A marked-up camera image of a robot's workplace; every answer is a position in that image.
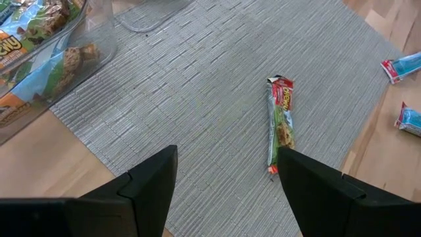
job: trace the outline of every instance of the clear plastic container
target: clear plastic container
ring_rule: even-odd
[[[115,0],[116,19],[135,32],[154,30],[192,0]]]
[[[0,144],[114,57],[117,44],[111,0],[87,0],[79,4],[80,12],[62,30],[0,69]],[[38,36],[43,29],[34,27],[31,36]],[[23,47],[27,38],[22,34],[20,37]],[[0,55],[4,40],[0,41]]]

